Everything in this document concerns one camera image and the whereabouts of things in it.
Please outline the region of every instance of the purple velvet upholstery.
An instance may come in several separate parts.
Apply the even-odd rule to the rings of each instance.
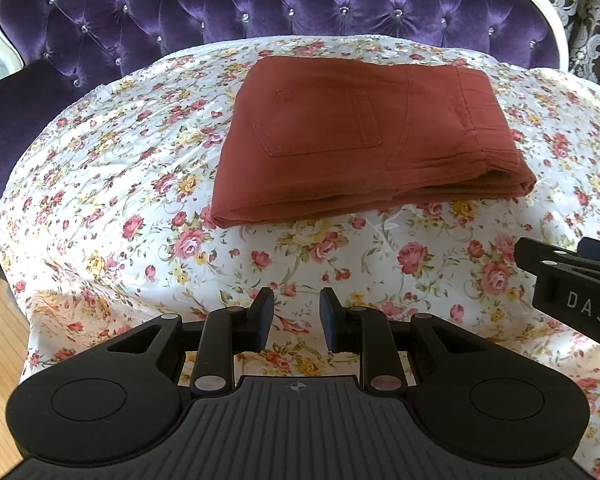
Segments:
[[[528,0],[0,0],[0,25],[27,65],[46,67],[0,85],[0,195],[19,156],[69,102],[189,46],[369,33],[558,66],[554,35]],[[8,98],[14,92],[22,94],[16,102]],[[38,92],[52,93],[36,99]]]

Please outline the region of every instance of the bed sheet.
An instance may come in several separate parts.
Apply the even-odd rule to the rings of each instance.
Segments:
[[[484,70],[538,176],[535,191],[216,227],[209,201],[236,92],[253,63],[280,55]],[[513,262],[521,236],[573,248],[583,235],[600,238],[600,88],[382,36],[172,54],[55,118],[0,201],[0,259],[31,325],[23,379],[165,312],[189,321],[248,306],[264,285],[276,294],[268,346],[239,355],[238,376],[356,373],[356,358],[329,354],[322,335],[318,292],[332,286],[345,304],[395,320],[432,312],[573,378],[591,410],[574,458],[600,479],[600,346],[533,309],[534,277]]]

